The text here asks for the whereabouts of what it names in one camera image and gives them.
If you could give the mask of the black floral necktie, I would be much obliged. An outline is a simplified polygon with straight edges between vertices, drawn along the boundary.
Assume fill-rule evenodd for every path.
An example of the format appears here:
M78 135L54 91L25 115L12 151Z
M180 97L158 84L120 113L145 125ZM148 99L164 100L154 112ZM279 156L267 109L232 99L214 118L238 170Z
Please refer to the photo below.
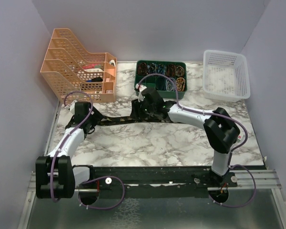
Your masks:
M101 121L97 123L98 126L112 126L112 125L123 125L123 124L133 124L136 120L131 119L129 116L121 117L109 117L104 116Z

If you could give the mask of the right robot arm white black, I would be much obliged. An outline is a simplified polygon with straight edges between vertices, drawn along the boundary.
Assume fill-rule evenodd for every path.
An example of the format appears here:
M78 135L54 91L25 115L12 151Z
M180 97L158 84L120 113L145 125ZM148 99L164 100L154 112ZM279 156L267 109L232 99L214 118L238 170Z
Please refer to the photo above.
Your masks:
M154 88L137 85L138 98L132 100L131 119L147 122L188 124L205 130L208 142L214 150L210 183L219 187L226 182L231 160L231 147L240 129L227 111L218 107L214 111L202 111L189 107L180 108L177 102L164 101Z

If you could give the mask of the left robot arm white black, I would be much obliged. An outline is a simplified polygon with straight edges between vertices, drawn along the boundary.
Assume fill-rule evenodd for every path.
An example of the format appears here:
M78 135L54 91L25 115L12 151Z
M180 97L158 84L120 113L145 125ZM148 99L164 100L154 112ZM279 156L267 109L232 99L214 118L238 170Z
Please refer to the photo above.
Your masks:
M46 156L35 162L37 198L71 198L75 188L94 186L96 177L86 166L73 166L71 159L78 146L104 116L89 102L74 102L71 105L73 116L65 127L65 133L58 145Z

